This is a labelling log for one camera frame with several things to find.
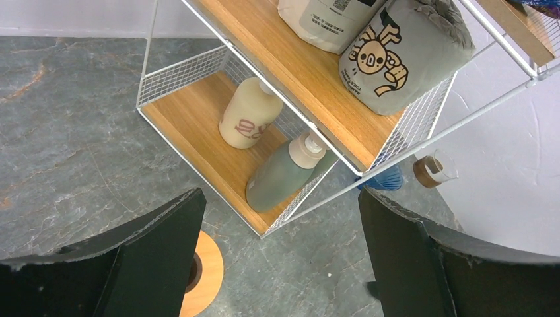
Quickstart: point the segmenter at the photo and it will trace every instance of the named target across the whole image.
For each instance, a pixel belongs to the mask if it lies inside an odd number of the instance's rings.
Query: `wooden disc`
[[[179,317],[194,317],[200,314],[214,301],[222,286],[224,277],[222,254],[216,242],[202,231],[196,244],[195,263],[196,276],[192,278],[192,285],[187,286]]]

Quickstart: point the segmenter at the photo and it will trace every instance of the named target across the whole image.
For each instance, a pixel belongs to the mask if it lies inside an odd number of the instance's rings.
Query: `cartoon character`
[[[376,36],[373,28],[368,26],[359,38],[363,41],[363,44],[361,46],[354,45],[349,56],[351,61],[356,62],[359,71],[366,75],[375,74],[384,67],[387,68],[384,74],[385,79],[392,85],[383,85],[375,89],[377,96],[381,96],[388,91],[401,89],[408,78],[408,69],[405,65],[402,65],[398,55],[385,48],[385,45],[389,42],[395,44],[401,42],[400,28],[392,21],[391,23],[384,23],[384,25],[385,27],[379,36]]]

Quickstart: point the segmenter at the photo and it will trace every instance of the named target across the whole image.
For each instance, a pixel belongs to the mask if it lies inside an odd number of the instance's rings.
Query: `cup of brown liquid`
[[[434,188],[448,180],[459,178],[453,159],[439,149],[417,160],[412,169],[418,182],[426,188]]]

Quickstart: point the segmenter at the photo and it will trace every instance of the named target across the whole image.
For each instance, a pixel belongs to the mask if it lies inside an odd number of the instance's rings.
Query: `shelf board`
[[[555,59],[554,48],[545,31],[541,13],[506,0],[477,2],[537,65],[544,66]]]
[[[256,213],[245,201],[249,177],[286,137],[271,126],[250,149],[239,150],[225,143],[218,124],[235,89],[236,85],[218,72],[147,104],[141,111],[262,235],[297,193],[268,213]]]
[[[338,74],[339,56],[301,40],[280,18],[278,0],[191,0],[221,32],[362,171],[402,112],[379,116]]]

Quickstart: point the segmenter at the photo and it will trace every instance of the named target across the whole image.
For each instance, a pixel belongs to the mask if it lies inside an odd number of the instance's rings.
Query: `gray marble surface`
[[[43,254],[202,187],[203,229],[225,279],[201,316],[382,316],[358,191],[260,240],[135,110],[144,40],[0,38],[0,258]],[[149,70],[215,47],[157,40]],[[411,177],[390,197],[450,227],[434,190]],[[353,180],[335,167],[307,205]]]

